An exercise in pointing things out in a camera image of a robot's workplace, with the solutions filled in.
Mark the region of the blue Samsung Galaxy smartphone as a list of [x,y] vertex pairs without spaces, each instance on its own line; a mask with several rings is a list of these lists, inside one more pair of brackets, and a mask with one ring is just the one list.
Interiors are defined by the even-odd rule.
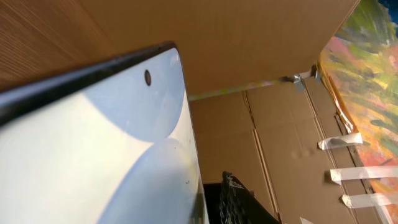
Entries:
[[1,222],[208,222],[173,42],[1,93]]

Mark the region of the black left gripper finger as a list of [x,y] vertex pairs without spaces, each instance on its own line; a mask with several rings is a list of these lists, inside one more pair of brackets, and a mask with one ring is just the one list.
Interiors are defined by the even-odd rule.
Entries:
[[224,171],[220,183],[205,184],[211,224],[279,224],[232,173]]

